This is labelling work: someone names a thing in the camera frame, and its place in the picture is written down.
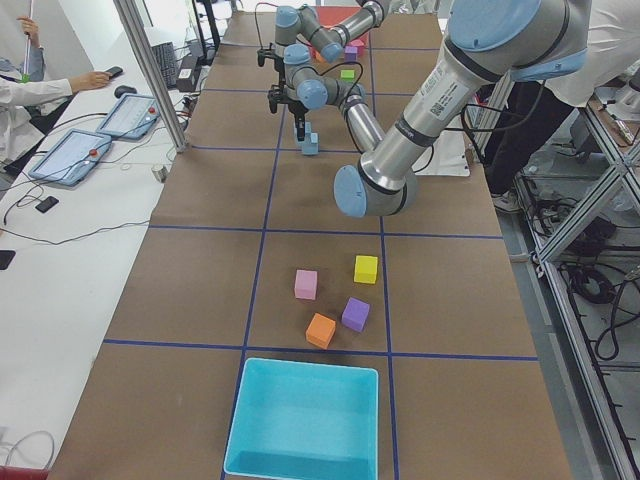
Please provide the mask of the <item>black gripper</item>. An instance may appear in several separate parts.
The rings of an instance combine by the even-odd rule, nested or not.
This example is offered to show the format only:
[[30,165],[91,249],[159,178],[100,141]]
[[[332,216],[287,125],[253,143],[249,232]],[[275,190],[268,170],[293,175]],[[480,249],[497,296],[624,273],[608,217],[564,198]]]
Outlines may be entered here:
[[306,114],[308,109],[299,100],[289,99],[288,110],[294,116],[293,119],[293,139],[298,141],[304,141],[306,136]]

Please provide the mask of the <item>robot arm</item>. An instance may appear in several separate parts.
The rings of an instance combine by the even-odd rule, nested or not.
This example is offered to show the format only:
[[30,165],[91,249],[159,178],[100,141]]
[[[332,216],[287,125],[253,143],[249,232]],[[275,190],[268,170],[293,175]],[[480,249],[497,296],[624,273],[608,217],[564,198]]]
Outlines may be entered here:
[[442,57],[394,125],[383,131],[362,95],[346,83],[322,78],[309,64],[310,48],[328,62],[347,44],[381,26],[386,1],[363,1],[358,12],[325,28],[308,6],[276,11],[276,52],[284,63],[284,91],[308,110],[340,109],[364,152],[334,180],[334,199],[351,217],[389,216],[414,200],[412,167],[483,85],[504,75],[514,81],[547,80],[579,70],[586,59],[588,1],[456,1]]
[[359,1],[360,9],[334,26],[320,23],[316,10],[310,6],[294,8],[279,6],[275,14],[274,69],[278,85],[285,85],[284,50],[296,44],[298,36],[307,41],[328,62],[336,61],[344,48],[365,33],[381,26],[389,14],[388,0]]

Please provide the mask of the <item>operator hand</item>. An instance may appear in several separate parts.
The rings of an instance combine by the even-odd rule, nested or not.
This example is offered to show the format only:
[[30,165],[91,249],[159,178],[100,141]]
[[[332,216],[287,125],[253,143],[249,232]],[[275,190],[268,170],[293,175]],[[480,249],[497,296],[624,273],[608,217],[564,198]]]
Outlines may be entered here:
[[103,88],[109,84],[112,75],[103,71],[92,71],[69,80],[73,93]]

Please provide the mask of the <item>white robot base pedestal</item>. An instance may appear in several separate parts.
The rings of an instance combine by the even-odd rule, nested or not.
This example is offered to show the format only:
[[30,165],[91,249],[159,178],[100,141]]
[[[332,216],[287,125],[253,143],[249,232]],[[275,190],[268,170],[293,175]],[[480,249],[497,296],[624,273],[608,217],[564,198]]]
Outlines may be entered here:
[[461,132],[444,131],[413,164],[412,170],[423,176],[468,177],[465,137]]

